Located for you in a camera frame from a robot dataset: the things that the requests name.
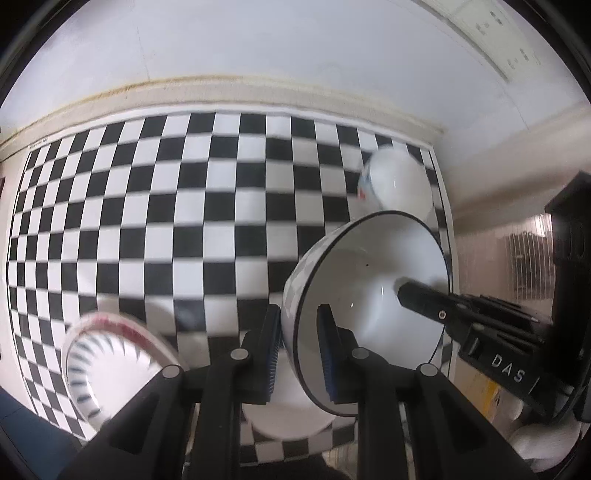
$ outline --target black and white checkerboard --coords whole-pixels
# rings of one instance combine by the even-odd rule
[[[175,113],[87,129],[32,150],[7,280],[15,346],[37,413],[93,436],[60,369],[66,330],[92,310],[133,315],[191,367],[237,347],[269,301],[280,303],[298,259],[362,214],[359,173],[380,145],[406,149],[424,164],[434,193],[427,223],[451,271],[429,150],[351,125],[278,113]],[[354,438],[353,419],[292,442],[266,438],[243,421],[242,462],[300,458]]]

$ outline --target white wall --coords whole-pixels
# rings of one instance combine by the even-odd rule
[[[579,170],[591,171],[591,106],[570,108],[450,167],[456,233],[543,213]]]
[[[546,40],[511,7],[505,5],[505,8],[534,49],[542,66],[534,77],[504,84],[504,94],[498,98],[494,108],[488,112],[482,111],[476,121],[449,125],[446,134],[435,144],[444,176],[449,176],[449,170],[470,163],[475,155],[495,147],[512,135],[532,128],[574,105],[589,103]]]
[[[457,132],[440,147],[442,164],[459,158],[463,139],[475,138],[472,125],[489,130],[499,120],[504,130],[490,137],[493,144],[581,98],[564,72],[533,92],[507,88],[461,37],[411,0],[90,0],[17,80],[0,108],[0,141],[89,95],[210,74],[374,98]],[[565,85],[568,94],[559,96]],[[536,111],[540,97],[548,100],[544,112]],[[470,152],[487,146],[475,143]]]

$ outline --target white plate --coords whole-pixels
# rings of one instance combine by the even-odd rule
[[[173,351],[128,317],[94,312],[66,335],[62,376],[80,415],[99,430],[162,367],[178,364]]]

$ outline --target black mount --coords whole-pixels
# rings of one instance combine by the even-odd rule
[[[401,305],[445,325],[459,356],[529,405],[536,421],[574,411],[591,421],[591,176],[547,206],[556,265],[552,318],[491,297],[443,294],[409,281]]]

